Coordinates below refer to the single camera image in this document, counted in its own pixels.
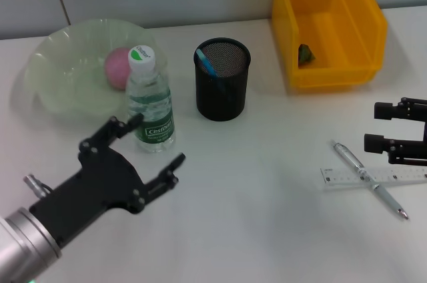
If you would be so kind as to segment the black mesh pen cup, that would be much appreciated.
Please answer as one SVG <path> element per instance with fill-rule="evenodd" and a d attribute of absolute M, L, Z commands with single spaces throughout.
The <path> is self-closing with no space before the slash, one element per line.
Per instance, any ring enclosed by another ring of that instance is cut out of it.
<path fill-rule="evenodd" d="M 233 96 L 233 99 L 228 101 L 217 89 L 194 52 L 195 99 L 198 111 L 212 121 L 229 121 L 236 118 L 245 107 L 251 63 L 249 50 L 241 42 L 227 37 L 208 39 L 197 48 L 210 60 L 218 76 L 228 82 Z"/>

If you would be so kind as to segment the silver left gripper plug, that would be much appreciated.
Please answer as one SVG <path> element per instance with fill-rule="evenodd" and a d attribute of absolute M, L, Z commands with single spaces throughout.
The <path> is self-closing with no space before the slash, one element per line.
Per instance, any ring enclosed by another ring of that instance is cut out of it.
<path fill-rule="evenodd" d="M 33 174 L 25 176 L 23 181 L 39 199 L 45 198 L 53 191 L 48 185 L 38 180 Z"/>

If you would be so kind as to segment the pink peach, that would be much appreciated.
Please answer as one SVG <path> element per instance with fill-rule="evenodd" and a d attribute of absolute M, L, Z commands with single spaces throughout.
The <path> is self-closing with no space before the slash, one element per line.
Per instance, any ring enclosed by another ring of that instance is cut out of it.
<path fill-rule="evenodd" d="M 109 84 L 117 90 L 125 90 L 130 74 L 129 48 L 119 47 L 111 51 L 104 62 L 104 72 Z"/>

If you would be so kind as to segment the green plastic scrap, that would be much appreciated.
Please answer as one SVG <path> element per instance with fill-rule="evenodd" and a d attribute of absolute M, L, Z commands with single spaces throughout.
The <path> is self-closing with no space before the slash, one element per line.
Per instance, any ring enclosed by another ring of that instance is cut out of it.
<path fill-rule="evenodd" d="M 316 57 L 308 45 L 300 44 L 298 47 L 298 65 L 310 63 L 315 60 L 315 58 Z"/>

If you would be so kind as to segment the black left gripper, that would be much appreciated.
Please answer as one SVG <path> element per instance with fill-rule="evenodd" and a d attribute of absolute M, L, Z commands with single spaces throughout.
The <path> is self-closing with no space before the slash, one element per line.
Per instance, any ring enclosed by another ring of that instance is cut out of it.
<path fill-rule="evenodd" d="M 143 184 L 135 168 L 110 148 L 115 140 L 140 127 L 143 120 L 141 113 L 127 122 L 111 116 L 79 144 L 81 169 L 29 208 L 61 249 L 106 211 L 120 208 L 138 214 L 177 186 L 179 179 L 174 172 L 184 163 L 184 153 Z"/>

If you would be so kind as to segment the grey ballpoint pen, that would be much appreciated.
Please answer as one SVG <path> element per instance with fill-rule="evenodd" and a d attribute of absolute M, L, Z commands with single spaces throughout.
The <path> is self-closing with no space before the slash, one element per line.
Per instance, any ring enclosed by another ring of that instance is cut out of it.
<path fill-rule="evenodd" d="M 409 220 L 409 216 L 386 188 L 377 182 L 363 163 L 343 144 L 334 140 L 331 141 L 333 150 L 342 159 L 342 161 L 362 180 L 371 190 L 371 192 L 384 203 L 393 213 L 403 220 Z"/>

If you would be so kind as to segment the blue capped scissors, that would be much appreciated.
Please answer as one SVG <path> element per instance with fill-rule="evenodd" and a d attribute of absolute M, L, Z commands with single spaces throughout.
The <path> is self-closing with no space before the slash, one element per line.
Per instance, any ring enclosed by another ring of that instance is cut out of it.
<path fill-rule="evenodd" d="M 203 53 L 201 49 L 197 48 L 195 52 L 197 57 L 201 61 L 202 65 L 206 68 L 207 73 L 211 77 L 213 84 L 226 97 L 228 101 L 231 101 L 233 99 L 233 96 L 232 96 L 232 91 L 230 89 L 230 85 L 228 84 L 228 82 L 224 81 L 218 76 L 210 60 L 206 57 L 206 55 Z"/>

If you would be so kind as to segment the yellow plastic bin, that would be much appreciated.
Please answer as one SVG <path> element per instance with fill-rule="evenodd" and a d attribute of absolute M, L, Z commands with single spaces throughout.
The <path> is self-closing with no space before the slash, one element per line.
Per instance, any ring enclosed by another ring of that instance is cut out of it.
<path fill-rule="evenodd" d="M 272 31 L 293 89 L 333 90 L 369 82 L 381 69 L 387 21 L 376 0 L 273 0 Z M 306 44 L 315 60 L 298 65 Z"/>

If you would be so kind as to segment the clear green-label water bottle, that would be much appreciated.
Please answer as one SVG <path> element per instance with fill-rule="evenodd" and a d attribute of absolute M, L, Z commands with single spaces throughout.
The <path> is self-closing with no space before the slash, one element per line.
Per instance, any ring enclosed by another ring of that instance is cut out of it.
<path fill-rule="evenodd" d="M 129 117 L 143 115 L 135 130 L 141 147 L 148 152 L 162 152 L 175 140 L 171 91 L 167 74 L 157 64 L 155 51 L 137 45 L 128 53 L 130 74 L 126 85 Z"/>

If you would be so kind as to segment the translucent green fruit plate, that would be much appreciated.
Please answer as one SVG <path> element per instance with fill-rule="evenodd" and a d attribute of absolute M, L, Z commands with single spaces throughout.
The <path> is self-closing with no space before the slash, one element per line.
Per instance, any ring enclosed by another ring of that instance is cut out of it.
<path fill-rule="evenodd" d="M 125 114 L 125 94 L 107 80 L 104 63 L 119 47 L 147 45 L 166 71 L 167 57 L 149 30 L 118 19 L 90 19 L 46 37 L 25 66 L 26 88 L 60 117 L 109 118 Z"/>

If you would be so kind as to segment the clear plastic ruler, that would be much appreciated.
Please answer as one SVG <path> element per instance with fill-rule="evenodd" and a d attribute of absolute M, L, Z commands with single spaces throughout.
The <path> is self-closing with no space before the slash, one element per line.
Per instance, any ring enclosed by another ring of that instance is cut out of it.
<path fill-rule="evenodd" d="M 355 172 L 349 168 L 321 169 L 325 186 L 332 189 L 363 188 L 375 182 L 386 186 L 427 183 L 427 167 L 391 166 Z"/>

